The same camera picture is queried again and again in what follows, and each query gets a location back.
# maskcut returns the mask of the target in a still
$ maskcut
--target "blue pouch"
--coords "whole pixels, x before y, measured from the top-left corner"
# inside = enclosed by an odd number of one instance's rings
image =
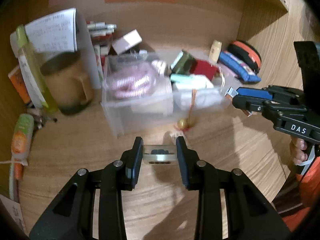
[[[244,83],[258,83],[261,81],[261,78],[258,77],[246,63],[235,57],[230,52],[226,50],[222,51],[220,53],[219,60],[222,64],[226,65],[236,73]]]

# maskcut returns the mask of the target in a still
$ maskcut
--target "small glass block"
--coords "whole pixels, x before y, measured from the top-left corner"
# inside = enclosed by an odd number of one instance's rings
[[[143,162],[146,164],[177,164],[175,145],[144,145]]]

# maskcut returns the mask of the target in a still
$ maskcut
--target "finger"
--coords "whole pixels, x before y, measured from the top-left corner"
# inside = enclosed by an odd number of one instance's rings
[[[308,155],[305,154],[302,150],[300,150],[297,147],[295,147],[293,142],[290,143],[290,147],[289,148],[290,148],[290,153],[291,153],[292,158],[295,158],[296,160],[299,160],[300,163],[304,162],[304,161],[306,161],[308,159]]]
[[[300,150],[307,149],[307,143],[305,142],[305,140],[291,136],[291,141],[293,142],[295,147],[297,147],[298,149]]]
[[[296,158],[293,158],[293,163],[294,163],[295,165],[297,165],[297,164],[301,164],[302,161],[301,161],[301,160],[298,160],[298,159],[296,159]]]

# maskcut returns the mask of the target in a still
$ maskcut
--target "metal screw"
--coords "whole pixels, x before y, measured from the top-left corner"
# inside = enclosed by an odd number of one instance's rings
[[[199,167],[204,167],[206,164],[207,164],[207,163],[206,163],[205,161],[203,161],[203,160],[197,161],[197,165],[198,165]]]
[[[121,160],[116,160],[113,162],[113,165],[116,166],[116,167],[120,167],[122,166],[123,162]]]
[[[78,175],[82,176],[87,173],[87,170],[86,169],[79,169],[77,173],[78,173]]]
[[[234,169],[233,173],[236,174],[237,176],[240,176],[242,174],[241,169]]]

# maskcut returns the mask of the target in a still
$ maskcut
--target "gold ball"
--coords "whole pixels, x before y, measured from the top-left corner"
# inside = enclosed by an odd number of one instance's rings
[[[177,123],[177,126],[181,130],[188,128],[188,119],[180,119]]]
[[[196,120],[193,117],[188,118],[188,128],[194,127]]]

